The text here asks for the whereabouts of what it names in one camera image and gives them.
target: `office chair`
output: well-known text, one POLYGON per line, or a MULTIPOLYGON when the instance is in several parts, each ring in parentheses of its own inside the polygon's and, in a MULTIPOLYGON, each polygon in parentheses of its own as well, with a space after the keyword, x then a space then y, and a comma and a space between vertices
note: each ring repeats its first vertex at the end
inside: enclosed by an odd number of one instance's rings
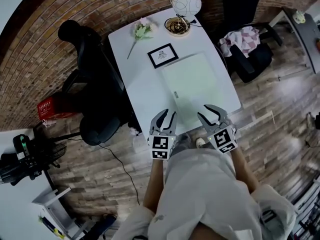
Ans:
MULTIPOLYGON (((213 43, 217 44, 229 32, 252 26, 267 30, 266 33, 260 34, 260 40, 273 38, 281 46, 283 41, 268 23, 251 24, 256 14, 258 2, 259 0, 223 0, 224 21, 213 33, 213 43)), ((230 48, 230 52, 232 56, 225 58, 229 73, 236 71, 244 83, 258 77, 270 65, 274 55, 266 43, 259 44, 249 53, 248 58, 236 45, 230 48)))
POLYGON ((90 27, 67 20, 60 26, 58 37, 72 43, 77 51, 78 69, 66 79, 62 93, 67 95, 76 83, 86 84, 70 98, 84 116, 79 126, 82 139, 88 145, 99 145, 128 122, 140 131, 120 74, 110 64, 99 34, 90 27))

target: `white shirt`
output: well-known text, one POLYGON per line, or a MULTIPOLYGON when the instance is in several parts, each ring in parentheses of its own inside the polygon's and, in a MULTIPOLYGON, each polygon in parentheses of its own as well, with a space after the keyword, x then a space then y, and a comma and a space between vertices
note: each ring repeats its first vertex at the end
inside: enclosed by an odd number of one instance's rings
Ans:
POLYGON ((188 240, 201 222, 228 240, 286 240, 295 221, 293 205, 271 186, 250 195, 227 154, 188 149, 168 162, 156 214, 137 207, 112 239, 188 240))

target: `white table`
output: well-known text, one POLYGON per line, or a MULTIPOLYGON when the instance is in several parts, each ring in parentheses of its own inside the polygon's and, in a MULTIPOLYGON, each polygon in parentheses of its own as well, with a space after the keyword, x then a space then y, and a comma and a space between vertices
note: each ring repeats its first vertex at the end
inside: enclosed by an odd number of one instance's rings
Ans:
MULTIPOLYGON (((151 120, 160 111, 169 109, 168 116, 163 122, 163 127, 169 125, 171 114, 174 111, 178 112, 173 96, 161 74, 161 70, 165 66, 155 69, 147 54, 166 44, 172 44, 179 59, 204 53, 216 78, 216 85, 214 86, 216 103, 214 105, 225 109, 228 113, 241 107, 228 72, 204 29, 191 26, 188 35, 174 37, 167 32, 164 26, 165 21, 173 17, 175 17, 175 12, 172 8, 148 16, 153 22, 158 23, 159 29, 154 38, 138 41, 129 59, 127 57, 134 42, 134 38, 131 35, 133 23, 109 35, 111 48, 124 86, 146 139, 149 137, 151 120)), ((215 121, 217 118, 212 113, 208 120, 215 121)), ((193 125, 186 127, 179 119, 178 114, 176 134, 179 135, 200 126, 201 123, 198 120, 193 125)))

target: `brick wall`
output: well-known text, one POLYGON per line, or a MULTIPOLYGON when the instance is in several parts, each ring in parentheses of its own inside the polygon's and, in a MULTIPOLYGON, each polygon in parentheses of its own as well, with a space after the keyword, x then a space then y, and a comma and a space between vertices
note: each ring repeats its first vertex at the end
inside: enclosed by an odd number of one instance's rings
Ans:
MULTIPOLYGON (((306 9, 315 0, 261 0, 256 20, 270 7, 306 9)), ((222 21, 222 0, 202 0, 212 29, 222 21)), ((103 37, 141 17, 170 7, 168 0, 45 0, 25 22, 0 65, 0 131, 38 122, 37 104, 61 89, 77 67, 74 47, 58 39, 68 19, 95 29, 103 37)))

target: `lamp base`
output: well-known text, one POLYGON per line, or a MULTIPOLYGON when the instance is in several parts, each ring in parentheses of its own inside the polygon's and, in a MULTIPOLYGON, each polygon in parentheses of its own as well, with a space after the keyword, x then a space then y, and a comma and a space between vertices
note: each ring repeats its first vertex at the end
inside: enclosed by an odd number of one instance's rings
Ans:
POLYGON ((190 32, 189 21, 187 21, 186 19, 184 20, 187 23, 187 26, 179 17, 168 19, 164 25, 166 30, 174 37, 184 37, 190 32))

